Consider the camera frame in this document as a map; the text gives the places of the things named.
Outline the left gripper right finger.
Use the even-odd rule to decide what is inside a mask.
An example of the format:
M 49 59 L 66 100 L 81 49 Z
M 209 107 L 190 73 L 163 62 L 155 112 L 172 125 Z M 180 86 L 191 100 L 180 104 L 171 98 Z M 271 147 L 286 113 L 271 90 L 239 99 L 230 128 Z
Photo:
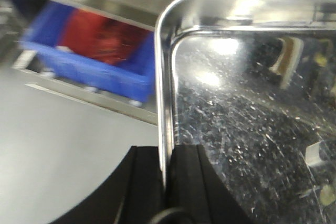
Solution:
M 212 167 L 202 145 L 159 147 L 164 210 L 158 223 L 252 223 Z

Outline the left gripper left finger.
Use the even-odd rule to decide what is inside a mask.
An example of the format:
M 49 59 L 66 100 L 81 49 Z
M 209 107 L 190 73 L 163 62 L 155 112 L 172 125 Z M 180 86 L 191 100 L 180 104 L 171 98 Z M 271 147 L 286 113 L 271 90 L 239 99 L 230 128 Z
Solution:
M 131 146 L 109 177 L 54 223 L 149 223 L 163 208 L 156 146 Z

